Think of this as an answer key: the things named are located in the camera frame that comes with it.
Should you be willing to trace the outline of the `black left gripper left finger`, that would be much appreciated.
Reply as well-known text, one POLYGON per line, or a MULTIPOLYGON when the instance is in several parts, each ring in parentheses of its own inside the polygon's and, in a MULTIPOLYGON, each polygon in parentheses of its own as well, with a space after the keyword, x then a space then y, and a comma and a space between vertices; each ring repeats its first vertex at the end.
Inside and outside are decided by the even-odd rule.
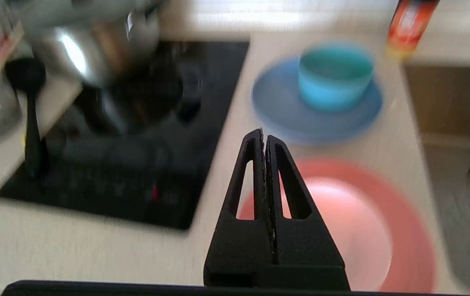
POLYGON ((262 129, 243 137, 204 263, 207 287, 249 288, 257 274, 276 261, 272 187, 264 146, 262 129), (241 220, 237 210, 249 162, 253 167, 253 219, 241 220))

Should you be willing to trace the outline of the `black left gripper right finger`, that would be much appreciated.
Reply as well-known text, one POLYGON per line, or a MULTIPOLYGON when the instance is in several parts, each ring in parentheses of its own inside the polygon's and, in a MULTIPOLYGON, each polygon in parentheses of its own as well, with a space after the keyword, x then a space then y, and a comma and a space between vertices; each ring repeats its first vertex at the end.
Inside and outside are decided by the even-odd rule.
POLYGON ((267 137, 272 278, 282 288, 350 290, 345 263, 286 144, 267 137))

